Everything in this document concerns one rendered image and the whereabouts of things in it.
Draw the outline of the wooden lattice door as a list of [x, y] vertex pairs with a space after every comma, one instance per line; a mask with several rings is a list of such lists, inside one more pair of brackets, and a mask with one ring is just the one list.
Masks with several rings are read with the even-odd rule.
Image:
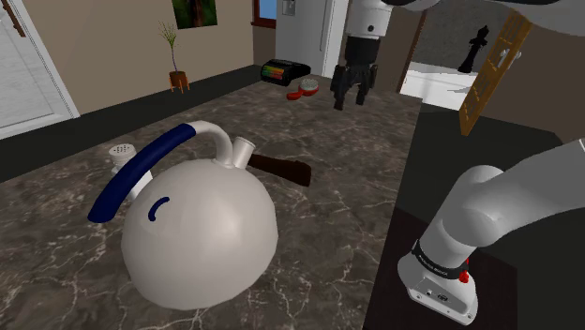
[[458, 111], [460, 131], [463, 136], [470, 134], [505, 71], [521, 56], [519, 49], [532, 27], [533, 24], [522, 14], [514, 9], [511, 10]]

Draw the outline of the green wall picture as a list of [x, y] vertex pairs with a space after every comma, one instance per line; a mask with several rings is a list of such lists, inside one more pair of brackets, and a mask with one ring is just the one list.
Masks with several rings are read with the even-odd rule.
[[172, 0], [172, 7], [179, 29], [218, 24], [215, 0]]

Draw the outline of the window with brown frame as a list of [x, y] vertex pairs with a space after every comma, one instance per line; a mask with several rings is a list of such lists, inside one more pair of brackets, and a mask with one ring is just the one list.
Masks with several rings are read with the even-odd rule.
[[253, 26], [276, 28], [277, 0], [251, 0]]

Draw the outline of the dark brown flat tool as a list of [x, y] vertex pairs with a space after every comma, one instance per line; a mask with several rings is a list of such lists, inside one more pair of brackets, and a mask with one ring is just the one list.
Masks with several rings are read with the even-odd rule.
[[310, 185], [312, 169], [308, 164], [298, 160], [292, 161], [252, 154], [248, 165], [303, 187]]

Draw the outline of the black box with coloured stripes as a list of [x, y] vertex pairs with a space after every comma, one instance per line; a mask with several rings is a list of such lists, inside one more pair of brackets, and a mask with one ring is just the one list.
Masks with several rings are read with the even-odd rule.
[[308, 65], [271, 59], [262, 65], [261, 80], [280, 86], [289, 86], [292, 80], [304, 77], [310, 72], [311, 67]]

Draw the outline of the white framed glass door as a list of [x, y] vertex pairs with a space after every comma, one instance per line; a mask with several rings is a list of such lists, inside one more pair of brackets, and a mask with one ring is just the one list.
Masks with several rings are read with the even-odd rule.
[[0, 140], [79, 116], [23, 0], [0, 0]]

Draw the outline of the black chess figure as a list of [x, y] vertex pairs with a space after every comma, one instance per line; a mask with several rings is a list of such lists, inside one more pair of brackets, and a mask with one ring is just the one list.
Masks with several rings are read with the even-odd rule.
[[489, 29], [486, 25], [480, 28], [477, 31], [476, 37], [469, 40], [470, 49], [469, 52], [462, 62], [462, 64], [457, 68], [458, 72], [461, 73], [471, 73], [473, 70], [473, 63], [476, 55], [480, 52], [480, 50], [488, 44], [487, 35], [489, 33]]

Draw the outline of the white salt shaker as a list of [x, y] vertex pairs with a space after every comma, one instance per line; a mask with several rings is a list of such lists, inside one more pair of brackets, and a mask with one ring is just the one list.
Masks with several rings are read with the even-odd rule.
[[[136, 148], [130, 143], [117, 144], [109, 149], [109, 155], [113, 164], [112, 174], [116, 175], [137, 154]], [[141, 190], [153, 179], [150, 171], [147, 171], [139, 182], [132, 188], [127, 198], [134, 201]]]

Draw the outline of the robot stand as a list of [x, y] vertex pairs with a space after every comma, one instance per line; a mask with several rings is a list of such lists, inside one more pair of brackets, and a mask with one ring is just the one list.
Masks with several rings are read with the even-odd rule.
[[363, 330], [585, 330], [585, 126], [423, 105]]

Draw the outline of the potted plant on wooden stand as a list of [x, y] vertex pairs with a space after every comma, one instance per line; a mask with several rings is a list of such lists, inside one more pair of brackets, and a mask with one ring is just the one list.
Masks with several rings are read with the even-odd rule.
[[184, 93], [185, 90], [190, 89], [190, 85], [188, 82], [188, 76], [186, 72], [179, 70], [176, 65], [175, 60], [175, 46], [177, 38], [176, 28], [171, 23], [159, 22], [159, 34], [166, 40], [170, 47], [172, 57], [172, 71], [169, 72], [169, 83], [171, 91], [173, 92], [175, 89], [178, 89], [181, 93]]

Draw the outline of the red round brush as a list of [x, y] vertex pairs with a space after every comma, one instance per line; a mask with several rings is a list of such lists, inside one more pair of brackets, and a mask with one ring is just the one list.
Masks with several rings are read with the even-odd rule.
[[315, 79], [303, 79], [296, 92], [291, 92], [286, 95], [288, 100], [297, 100], [301, 97], [311, 97], [319, 91], [319, 83]]

